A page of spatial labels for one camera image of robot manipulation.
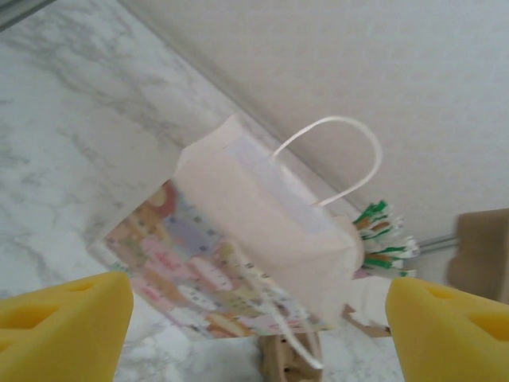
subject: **gift bag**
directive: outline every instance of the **gift bag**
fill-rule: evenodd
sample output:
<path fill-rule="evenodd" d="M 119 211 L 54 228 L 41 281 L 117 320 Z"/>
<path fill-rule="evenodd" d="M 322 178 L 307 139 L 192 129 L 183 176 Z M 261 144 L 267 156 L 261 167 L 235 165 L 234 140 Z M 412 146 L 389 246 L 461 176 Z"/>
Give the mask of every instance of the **gift bag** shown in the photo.
<path fill-rule="evenodd" d="M 357 127 L 375 166 L 357 185 L 319 202 L 277 155 L 319 124 Z M 190 337 L 283 334 L 314 368 L 321 362 L 293 333 L 339 320 L 362 249 L 348 219 L 324 205 L 367 182 L 381 149 L 361 123 L 328 117 L 270 152 L 235 116 L 185 148 L 176 173 L 108 232 L 110 268 Z"/>

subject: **paper bag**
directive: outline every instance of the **paper bag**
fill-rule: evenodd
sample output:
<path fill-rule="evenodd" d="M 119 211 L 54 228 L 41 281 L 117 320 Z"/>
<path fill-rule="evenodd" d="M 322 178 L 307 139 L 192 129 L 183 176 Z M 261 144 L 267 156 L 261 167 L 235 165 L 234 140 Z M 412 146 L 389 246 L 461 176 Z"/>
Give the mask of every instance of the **paper bag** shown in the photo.
<path fill-rule="evenodd" d="M 174 179 L 256 266 L 334 325 L 356 270 L 356 240 L 271 155 L 233 116 L 183 151 Z"/>

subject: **white rope handle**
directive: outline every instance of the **white rope handle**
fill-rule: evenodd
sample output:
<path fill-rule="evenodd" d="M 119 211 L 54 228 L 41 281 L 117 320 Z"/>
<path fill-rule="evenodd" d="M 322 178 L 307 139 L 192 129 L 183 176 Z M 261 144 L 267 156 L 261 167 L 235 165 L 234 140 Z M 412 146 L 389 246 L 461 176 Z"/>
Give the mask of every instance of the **white rope handle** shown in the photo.
<path fill-rule="evenodd" d="M 235 245 L 235 254 L 238 253 L 239 247 L 238 245 Z M 283 318 L 281 313 L 279 313 L 279 309 L 275 306 L 273 301 L 270 299 L 270 297 L 267 295 L 267 293 L 264 291 L 264 288 L 260 285 L 259 280 L 256 276 L 252 275 L 249 271 L 246 270 L 244 267 L 243 262 L 241 262 L 240 272 L 242 273 L 242 276 L 249 282 L 251 287 L 256 291 L 256 293 L 262 298 L 262 303 L 264 308 L 270 313 L 270 315 L 274 318 L 276 321 L 276 324 L 278 324 L 279 329 L 282 331 L 282 335 L 285 336 L 286 340 L 289 342 L 289 344 L 292 346 L 292 348 L 314 369 L 321 370 L 324 368 L 324 364 L 318 360 L 317 354 L 319 354 L 319 345 L 317 343 L 317 339 L 315 336 L 312 336 L 311 333 L 313 332 L 311 329 L 311 326 L 307 322 L 306 318 L 301 318 L 301 324 L 302 327 L 305 330 L 305 333 L 307 334 L 307 337 L 309 339 L 309 343 L 311 345 L 311 353 L 307 350 L 305 346 L 295 337 L 295 334 L 292 333 L 292 330 L 288 327 L 288 324 L 286 323 L 286 320 Z"/>
<path fill-rule="evenodd" d="M 373 178 L 373 176 L 375 176 L 376 172 L 380 168 L 380 165 L 382 164 L 382 145 L 380 145 L 380 141 L 378 138 L 376 138 L 376 135 L 373 133 L 373 131 L 371 131 L 371 129 L 369 127 L 367 127 L 366 125 L 364 125 L 363 123 L 359 122 L 356 119 L 349 118 L 349 117 L 343 117 L 340 115 L 333 115 L 330 117 L 325 117 L 325 118 L 317 120 L 315 123 L 311 123 L 307 127 L 304 127 L 302 130 L 298 131 L 297 133 L 292 135 L 290 138 L 288 138 L 285 142 L 283 142 L 283 144 L 281 144 L 279 146 L 279 148 L 272 154 L 271 157 L 272 158 L 276 157 L 291 142 L 293 142 L 295 139 L 299 138 L 301 135 L 304 135 L 305 133 L 307 133 L 308 131 L 310 131 L 311 129 L 313 129 L 316 126 L 321 125 L 322 123 L 327 123 L 327 122 L 346 123 L 350 126 L 355 127 L 361 133 L 366 135 L 366 137 L 369 139 L 370 143 L 373 146 L 373 151 L 375 152 L 375 163 L 373 164 L 373 167 L 371 168 L 370 172 L 367 173 L 367 175 L 363 179 L 361 179 L 360 181 L 355 183 L 352 187 L 344 190 L 341 193 L 338 193 L 337 195 L 335 195 L 333 197 L 329 197 L 327 199 L 319 201 L 317 204 L 322 207 L 324 205 L 328 205 L 329 203 L 332 203 L 333 201 L 340 199 L 341 197 L 348 195 L 349 193 L 354 192 L 356 189 L 359 189 L 360 187 L 362 187 L 363 185 L 368 183 Z"/>

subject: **white wall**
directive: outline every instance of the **white wall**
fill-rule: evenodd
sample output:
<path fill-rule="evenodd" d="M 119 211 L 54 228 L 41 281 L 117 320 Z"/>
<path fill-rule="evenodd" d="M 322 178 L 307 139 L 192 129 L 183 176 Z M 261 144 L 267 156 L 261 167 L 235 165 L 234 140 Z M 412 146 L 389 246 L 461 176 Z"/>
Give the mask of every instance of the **white wall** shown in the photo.
<path fill-rule="evenodd" d="M 509 205 L 506 0 L 129 3 L 279 138 L 330 114 L 370 125 L 386 157 L 353 200 L 395 203 L 418 238 Z M 337 188 L 371 160 L 336 128 L 293 149 Z"/>

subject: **marble countertop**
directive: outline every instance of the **marble countertop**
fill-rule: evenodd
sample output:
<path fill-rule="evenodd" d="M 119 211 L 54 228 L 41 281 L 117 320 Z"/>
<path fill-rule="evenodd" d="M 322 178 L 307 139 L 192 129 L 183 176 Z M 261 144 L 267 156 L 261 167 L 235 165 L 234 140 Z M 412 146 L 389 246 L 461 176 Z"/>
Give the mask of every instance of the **marble countertop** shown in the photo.
<path fill-rule="evenodd" d="M 277 144 L 114 0 L 60 0 L 2 32 L 0 87 L 3 298 L 104 271 L 98 232 L 229 115 Z M 343 322 L 322 342 L 325 381 L 402 380 L 391 339 Z M 262 380 L 257 366 L 254 340 L 189 342 L 136 298 L 115 381 Z"/>

